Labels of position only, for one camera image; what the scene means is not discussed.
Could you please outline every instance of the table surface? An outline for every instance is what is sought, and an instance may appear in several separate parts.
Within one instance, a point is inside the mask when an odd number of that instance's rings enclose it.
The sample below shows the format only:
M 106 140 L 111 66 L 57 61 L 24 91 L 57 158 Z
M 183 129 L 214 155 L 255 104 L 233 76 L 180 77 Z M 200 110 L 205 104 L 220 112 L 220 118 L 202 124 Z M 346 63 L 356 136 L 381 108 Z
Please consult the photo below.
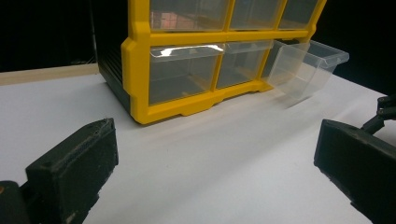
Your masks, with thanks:
M 360 127 L 382 94 L 332 76 L 296 103 L 244 94 L 142 126 L 100 75 L 0 87 L 0 180 L 90 122 L 113 118 L 120 164 L 84 223 L 371 223 L 314 166 L 323 119 Z M 396 146 L 396 126 L 375 134 Z

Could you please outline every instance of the wooden edge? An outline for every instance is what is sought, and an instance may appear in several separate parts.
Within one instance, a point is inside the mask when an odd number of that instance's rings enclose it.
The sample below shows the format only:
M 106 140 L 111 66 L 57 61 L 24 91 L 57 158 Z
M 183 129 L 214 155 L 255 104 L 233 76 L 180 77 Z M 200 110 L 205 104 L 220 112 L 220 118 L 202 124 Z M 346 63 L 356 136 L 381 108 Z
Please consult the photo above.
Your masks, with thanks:
M 97 63 L 0 73 L 0 86 L 99 74 Z

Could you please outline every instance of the black wall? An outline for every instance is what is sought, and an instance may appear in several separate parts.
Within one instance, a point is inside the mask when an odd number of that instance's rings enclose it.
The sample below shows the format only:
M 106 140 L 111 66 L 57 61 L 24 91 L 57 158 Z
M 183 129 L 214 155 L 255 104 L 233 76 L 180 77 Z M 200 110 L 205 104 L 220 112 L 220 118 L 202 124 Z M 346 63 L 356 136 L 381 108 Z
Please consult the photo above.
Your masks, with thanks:
M 312 39 L 349 53 L 335 75 L 396 92 L 392 13 L 372 1 L 328 0 Z M 89 0 L 2 0 L 0 29 L 0 72 L 94 62 Z

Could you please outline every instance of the ribbed black side panel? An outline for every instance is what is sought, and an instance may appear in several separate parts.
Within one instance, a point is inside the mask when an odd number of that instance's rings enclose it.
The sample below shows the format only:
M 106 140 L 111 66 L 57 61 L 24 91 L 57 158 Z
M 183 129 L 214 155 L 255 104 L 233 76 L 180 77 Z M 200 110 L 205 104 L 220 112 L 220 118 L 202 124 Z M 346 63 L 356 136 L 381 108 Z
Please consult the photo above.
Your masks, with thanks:
M 130 111 L 130 97 L 122 87 L 121 44 L 128 37 L 127 0 L 91 0 L 99 71 Z

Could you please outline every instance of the yellow plastic frame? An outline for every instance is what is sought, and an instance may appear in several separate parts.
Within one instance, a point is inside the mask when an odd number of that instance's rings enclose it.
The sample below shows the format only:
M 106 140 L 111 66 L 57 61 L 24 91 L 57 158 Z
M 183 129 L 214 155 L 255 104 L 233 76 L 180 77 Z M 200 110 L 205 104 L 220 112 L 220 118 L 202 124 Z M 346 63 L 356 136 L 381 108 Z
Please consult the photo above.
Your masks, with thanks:
M 277 13 L 276 27 L 280 24 L 282 13 L 288 0 L 283 0 Z M 209 109 L 224 99 L 251 91 L 269 91 L 270 85 L 261 79 L 269 50 L 253 81 L 216 89 L 222 55 L 218 56 L 212 86 L 209 92 L 189 96 L 157 105 L 149 105 L 149 53 L 151 47 L 169 45 L 193 45 L 205 43 L 225 43 L 230 41 L 252 41 L 263 39 L 293 39 L 308 41 L 316 31 L 316 23 L 326 0 L 318 0 L 306 30 L 280 31 L 232 31 L 228 27 L 233 15 L 235 0 L 229 0 L 225 28 L 221 32 L 202 33 L 152 33 L 149 26 L 149 0 L 128 0 L 128 38 L 121 45 L 122 83 L 130 95 L 130 114 L 139 123 L 170 118 L 176 115 L 188 116 Z

